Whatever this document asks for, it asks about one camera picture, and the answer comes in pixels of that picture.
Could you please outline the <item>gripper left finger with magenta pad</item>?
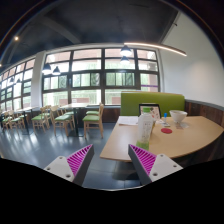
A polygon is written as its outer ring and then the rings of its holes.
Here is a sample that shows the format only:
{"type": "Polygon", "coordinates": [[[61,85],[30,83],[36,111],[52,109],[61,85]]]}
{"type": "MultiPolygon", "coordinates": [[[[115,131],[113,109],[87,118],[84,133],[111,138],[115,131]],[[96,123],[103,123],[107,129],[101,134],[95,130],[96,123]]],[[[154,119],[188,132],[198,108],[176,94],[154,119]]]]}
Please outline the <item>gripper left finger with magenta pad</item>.
{"type": "Polygon", "coordinates": [[[94,146],[87,145],[68,157],[58,156],[44,170],[81,186],[94,155],[94,146]]]}

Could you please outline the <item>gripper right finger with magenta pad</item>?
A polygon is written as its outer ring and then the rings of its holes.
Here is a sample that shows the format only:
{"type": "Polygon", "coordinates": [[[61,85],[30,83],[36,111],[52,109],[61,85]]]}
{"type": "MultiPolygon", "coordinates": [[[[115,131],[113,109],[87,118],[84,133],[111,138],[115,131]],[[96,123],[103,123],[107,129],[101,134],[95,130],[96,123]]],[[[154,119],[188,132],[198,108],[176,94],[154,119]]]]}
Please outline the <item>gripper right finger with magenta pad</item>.
{"type": "Polygon", "coordinates": [[[147,185],[182,169],[165,154],[155,155],[132,144],[128,146],[128,155],[142,185],[147,185]]]}

